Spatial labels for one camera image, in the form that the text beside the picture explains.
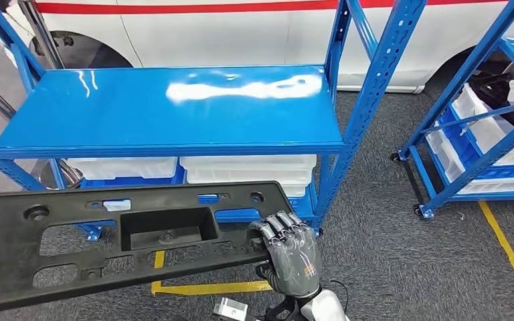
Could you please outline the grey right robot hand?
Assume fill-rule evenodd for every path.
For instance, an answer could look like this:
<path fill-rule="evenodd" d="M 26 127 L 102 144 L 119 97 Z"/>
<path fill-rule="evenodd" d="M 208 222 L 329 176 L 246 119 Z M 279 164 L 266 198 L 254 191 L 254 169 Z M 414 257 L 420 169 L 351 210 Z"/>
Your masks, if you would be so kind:
<path fill-rule="evenodd" d="M 270 256 L 256 266 L 256 273 L 274 291 L 307 298 L 319 290 L 322 263 L 312 227 L 294 213 L 278 211 L 249 228 L 261 233 Z"/>

